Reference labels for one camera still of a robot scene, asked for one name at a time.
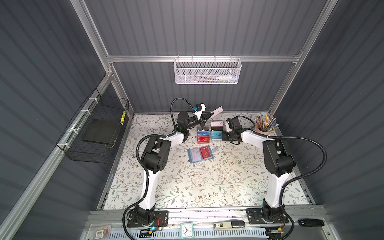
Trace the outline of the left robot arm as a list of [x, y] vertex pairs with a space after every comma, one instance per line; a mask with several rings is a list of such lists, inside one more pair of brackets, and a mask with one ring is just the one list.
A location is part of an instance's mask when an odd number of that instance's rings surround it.
[[213, 112], [200, 111], [194, 112], [190, 117], [187, 112], [180, 112], [176, 121], [171, 115], [174, 129], [170, 134], [151, 134], [144, 136], [139, 141], [136, 147], [136, 157], [144, 169], [145, 178], [142, 197], [137, 203], [137, 209], [143, 211], [155, 209], [155, 193], [159, 174], [168, 162], [171, 148], [186, 142], [190, 129], [197, 125], [204, 127], [205, 123], [214, 115]]

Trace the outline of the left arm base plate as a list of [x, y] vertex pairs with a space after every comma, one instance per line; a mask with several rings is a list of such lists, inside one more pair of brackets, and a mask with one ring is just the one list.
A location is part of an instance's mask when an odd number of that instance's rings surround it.
[[128, 228], [139, 227], [167, 227], [169, 211], [141, 211], [137, 213], [131, 210], [127, 214], [126, 226]]

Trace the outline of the clear acrylic card display stand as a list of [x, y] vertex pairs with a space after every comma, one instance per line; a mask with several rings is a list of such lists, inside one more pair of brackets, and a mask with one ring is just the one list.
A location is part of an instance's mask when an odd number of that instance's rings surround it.
[[197, 144], [209, 144], [211, 142], [222, 141], [223, 131], [223, 121], [212, 121], [208, 126], [198, 126]]

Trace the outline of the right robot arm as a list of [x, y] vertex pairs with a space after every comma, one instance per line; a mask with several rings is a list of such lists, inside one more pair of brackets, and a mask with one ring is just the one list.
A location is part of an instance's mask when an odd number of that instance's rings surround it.
[[234, 145], [247, 143], [263, 149], [265, 168], [271, 176], [262, 210], [264, 219], [270, 222], [273, 217], [283, 212], [283, 185], [288, 181], [296, 162], [286, 140], [257, 129], [243, 128], [240, 118], [236, 116], [226, 120], [227, 131], [222, 133], [222, 140]]

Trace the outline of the blue leather card holder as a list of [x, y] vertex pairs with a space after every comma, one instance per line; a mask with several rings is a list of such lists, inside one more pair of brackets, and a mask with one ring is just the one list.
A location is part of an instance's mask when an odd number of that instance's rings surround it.
[[215, 158], [214, 151], [216, 149], [211, 148], [211, 146], [203, 146], [199, 148], [189, 149], [187, 151], [189, 161], [191, 164], [200, 163], [204, 161], [209, 161]]

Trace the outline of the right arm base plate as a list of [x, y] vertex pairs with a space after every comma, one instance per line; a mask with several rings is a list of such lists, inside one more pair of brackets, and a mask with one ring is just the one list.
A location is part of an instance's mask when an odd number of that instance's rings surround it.
[[288, 217], [281, 208], [246, 209], [249, 224], [287, 224]]

